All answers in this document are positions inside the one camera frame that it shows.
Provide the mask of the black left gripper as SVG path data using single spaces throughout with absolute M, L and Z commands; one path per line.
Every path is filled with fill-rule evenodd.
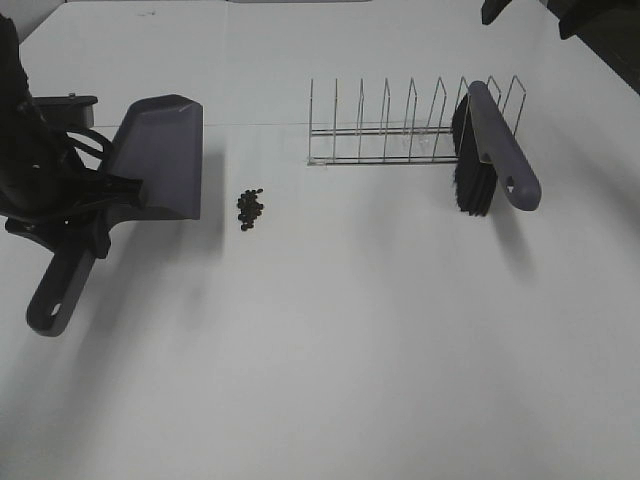
M 91 169 L 47 174 L 35 169 L 24 181 L 3 185 L 8 232 L 49 250 L 76 238 L 97 259 L 111 248 L 107 213 L 111 207 L 144 205 L 143 181 Z

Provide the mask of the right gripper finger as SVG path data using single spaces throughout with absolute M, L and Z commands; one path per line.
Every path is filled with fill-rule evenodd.
M 614 6 L 615 2 L 608 0 L 573 1 L 560 17 L 558 25 L 560 38 L 569 39 L 582 27 Z
M 484 0 L 481 6 L 482 24 L 492 24 L 511 3 L 512 0 Z

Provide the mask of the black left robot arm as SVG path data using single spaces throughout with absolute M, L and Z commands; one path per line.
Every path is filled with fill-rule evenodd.
M 111 246 L 108 208 L 141 206 L 141 180 L 107 172 L 113 143 L 80 117 L 96 101 L 32 96 L 17 28 L 2 17 L 1 215 L 8 232 L 51 251 L 76 238 L 103 258 Z

